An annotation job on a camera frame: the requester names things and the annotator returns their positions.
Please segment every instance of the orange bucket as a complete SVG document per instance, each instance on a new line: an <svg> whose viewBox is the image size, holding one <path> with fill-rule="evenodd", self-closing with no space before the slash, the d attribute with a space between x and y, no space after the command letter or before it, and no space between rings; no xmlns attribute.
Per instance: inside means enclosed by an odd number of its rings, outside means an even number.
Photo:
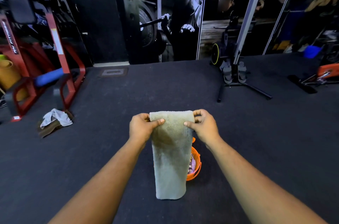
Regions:
<svg viewBox="0 0 339 224"><path fill-rule="evenodd" d="M199 174L199 172L201 170L200 154L197 152L197 150L194 147L192 147L191 153L193 154L193 157L194 157L194 160L195 160L195 170L192 173L187 174L186 181L190 181L190 180L194 179Z"/></svg>

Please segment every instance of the white label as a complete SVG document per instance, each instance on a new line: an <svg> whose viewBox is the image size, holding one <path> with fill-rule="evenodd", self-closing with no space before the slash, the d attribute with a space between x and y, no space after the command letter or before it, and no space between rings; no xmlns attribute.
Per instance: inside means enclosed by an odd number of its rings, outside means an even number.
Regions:
<svg viewBox="0 0 339 224"><path fill-rule="evenodd" d="M64 54L57 29L50 29L58 54Z"/></svg>

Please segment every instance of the right hand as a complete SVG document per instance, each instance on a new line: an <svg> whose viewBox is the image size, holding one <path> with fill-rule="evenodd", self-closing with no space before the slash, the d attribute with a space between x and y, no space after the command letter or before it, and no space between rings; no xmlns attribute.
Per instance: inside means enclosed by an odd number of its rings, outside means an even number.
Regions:
<svg viewBox="0 0 339 224"><path fill-rule="evenodd" d="M161 16L162 22L161 22L161 28L162 30L167 29L168 21L170 19L170 15L166 13L165 15Z"/></svg>
<svg viewBox="0 0 339 224"><path fill-rule="evenodd" d="M206 110L195 110L193 111L193 114L195 123L186 121L184 125L197 132L199 139L203 141L209 148L214 141L221 139L218 132L217 123L215 122L213 116L210 115Z"/></svg>

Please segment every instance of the man in poster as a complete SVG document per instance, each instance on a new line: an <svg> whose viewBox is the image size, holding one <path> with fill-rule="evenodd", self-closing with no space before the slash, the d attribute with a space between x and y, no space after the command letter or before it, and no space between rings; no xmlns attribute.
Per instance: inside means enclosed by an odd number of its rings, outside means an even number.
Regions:
<svg viewBox="0 0 339 224"><path fill-rule="evenodd" d="M202 0L173 0L172 15L165 14L161 27L173 47L174 60L195 60L202 14Z"/></svg>

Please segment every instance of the blue basket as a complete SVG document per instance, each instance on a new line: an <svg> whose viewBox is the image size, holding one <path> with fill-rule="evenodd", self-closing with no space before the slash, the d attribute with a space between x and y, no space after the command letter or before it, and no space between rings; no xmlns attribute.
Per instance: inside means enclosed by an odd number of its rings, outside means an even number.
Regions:
<svg viewBox="0 0 339 224"><path fill-rule="evenodd" d="M321 47L307 46L307 48L304 50L304 57L308 59L312 59L316 57L320 51L321 51Z"/></svg>

